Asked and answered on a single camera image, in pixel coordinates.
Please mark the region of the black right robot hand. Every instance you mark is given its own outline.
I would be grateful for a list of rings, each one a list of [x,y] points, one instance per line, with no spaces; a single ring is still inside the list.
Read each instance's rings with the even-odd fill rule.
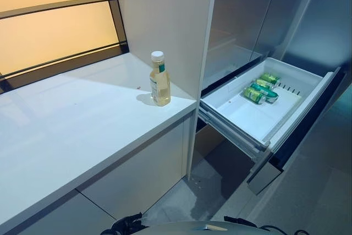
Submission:
[[[233,218],[230,216],[224,216],[223,219],[225,222],[236,223],[236,224],[240,224],[240,225],[244,225],[244,226],[258,228],[258,226],[256,224],[254,224],[248,220],[245,220],[243,218]]]

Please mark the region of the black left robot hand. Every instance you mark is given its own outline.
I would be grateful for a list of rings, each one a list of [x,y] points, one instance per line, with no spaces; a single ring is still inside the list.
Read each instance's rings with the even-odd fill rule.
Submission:
[[[145,229],[146,226],[140,220],[142,213],[121,218],[112,225],[114,234],[133,234],[135,232]]]

